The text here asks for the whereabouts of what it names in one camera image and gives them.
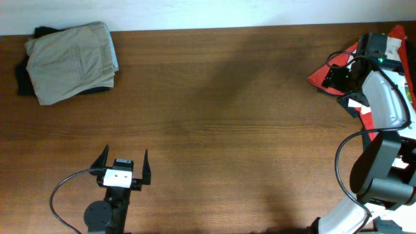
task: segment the wooden table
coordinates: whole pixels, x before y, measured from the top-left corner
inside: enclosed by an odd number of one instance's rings
[[[333,172],[359,120],[307,81],[333,51],[396,23],[114,32],[115,88],[52,106],[16,95],[28,36],[0,38],[0,232],[71,233],[48,199],[66,176],[149,149],[152,184],[134,192],[126,231],[249,233],[304,228],[344,194]],[[416,39],[416,23],[403,23]],[[341,159],[348,184],[361,140]],[[57,212],[86,232],[105,189],[91,175],[64,185]]]

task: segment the folded cloth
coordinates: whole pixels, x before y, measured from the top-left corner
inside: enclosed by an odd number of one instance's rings
[[[95,87],[113,87],[118,63],[107,26],[90,23],[25,44],[39,104],[51,105]]]
[[[413,85],[414,84],[411,80],[410,73],[409,73],[408,58],[407,58],[407,55],[406,55],[406,39],[405,39],[406,35],[405,35],[403,27],[400,26],[400,25],[397,25],[393,30],[390,31],[388,36],[391,37],[391,38],[398,38],[398,39],[402,40],[402,44],[401,44],[400,48],[398,49],[397,53],[400,57],[400,60],[402,61],[405,77],[406,77],[406,80],[408,82],[408,86],[409,86],[409,89],[410,89],[411,98],[413,100],[416,100],[415,94],[413,92]],[[353,52],[357,49],[357,46],[358,46],[358,43],[355,43],[354,45],[349,47],[346,51]],[[338,66],[344,66],[348,62],[349,57],[350,57],[350,55],[340,54],[340,55],[336,56],[335,58],[331,59],[330,64],[336,64]],[[325,76],[329,72],[329,70],[330,70],[330,68],[327,65],[323,65],[321,68],[319,68],[316,72],[314,72],[311,76],[308,77],[309,82],[311,82],[313,85],[315,85],[319,89],[325,91],[326,93],[337,95],[337,96],[344,95],[339,90],[336,90],[336,89],[331,88],[331,87],[325,88],[325,87],[322,86],[322,82],[325,79]],[[413,102],[413,108],[416,109],[416,101]],[[361,122],[363,123],[365,129],[374,129],[374,123],[373,123],[373,120],[372,120],[371,112],[366,113],[366,114],[362,114],[361,112],[359,112],[359,117],[360,117]],[[370,139],[373,140],[374,137],[375,137],[375,134],[370,133],[369,136],[370,136]]]
[[[37,39],[45,35],[49,35],[52,33],[57,33],[63,30],[54,29],[51,27],[37,27],[34,29],[33,38]],[[27,62],[29,61],[29,56],[26,55],[25,58],[15,67],[14,72],[16,75],[16,80],[18,82],[18,95],[21,96],[35,96],[33,85],[29,73],[26,70]],[[98,92],[105,92],[110,90],[109,87],[94,87],[88,90],[84,90],[78,94],[95,94]]]

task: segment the brown table surface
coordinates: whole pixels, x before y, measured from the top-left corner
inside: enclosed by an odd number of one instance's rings
[[[339,143],[361,124],[307,77],[333,51],[396,23],[114,32],[120,65],[110,92],[52,106],[17,96],[14,66],[28,36],[0,37],[0,232],[71,233],[48,199],[89,168],[149,149],[151,186],[133,192],[125,231],[249,233],[304,228],[344,197]],[[416,39],[416,23],[403,23]],[[348,184],[361,140],[341,159]],[[86,233],[85,208],[105,189],[82,175],[55,196]]]

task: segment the red cloth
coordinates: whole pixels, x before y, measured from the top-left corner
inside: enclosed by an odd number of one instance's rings
[[[404,28],[401,25],[397,25],[393,30],[390,31],[389,37],[392,38],[398,38],[402,40],[402,45],[398,49],[397,53],[400,56],[400,59],[402,61],[404,73],[406,76],[406,80],[408,82],[408,86],[410,89],[410,95],[413,101],[413,108],[416,109],[416,96],[413,93],[414,84],[412,83],[410,79],[410,73],[409,73],[409,65],[408,65],[408,56],[406,54],[406,42],[405,42],[405,32]],[[357,49],[358,43],[355,43],[353,46],[349,47],[346,51],[347,52],[354,52],[354,50]],[[335,58],[330,60],[330,64],[336,64],[338,66],[344,66],[348,62],[348,58],[350,55],[347,54],[340,54],[336,56]],[[338,91],[334,88],[325,88],[322,86],[322,82],[325,79],[326,74],[329,72],[330,68],[327,65],[323,65],[321,68],[319,68],[316,72],[314,72],[311,76],[308,77],[309,82],[312,83],[312,85],[315,85],[316,87],[322,89],[323,91],[329,93],[329,94],[335,94],[335,95],[343,95],[341,91]],[[374,129],[374,123],[372,121],[371,112],[367,114],[359,114],[359,117],[361,118],[361,121],[363,122],[365,129]],[[375,137],[374,133],[369,134],[370,139],[373,140]]]

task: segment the gray cloth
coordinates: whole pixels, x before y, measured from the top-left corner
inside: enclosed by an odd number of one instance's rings
[[[25,44],[39,104],[51,105],[83,90],[114,87],[118,63],[107,26],[90,23]]]

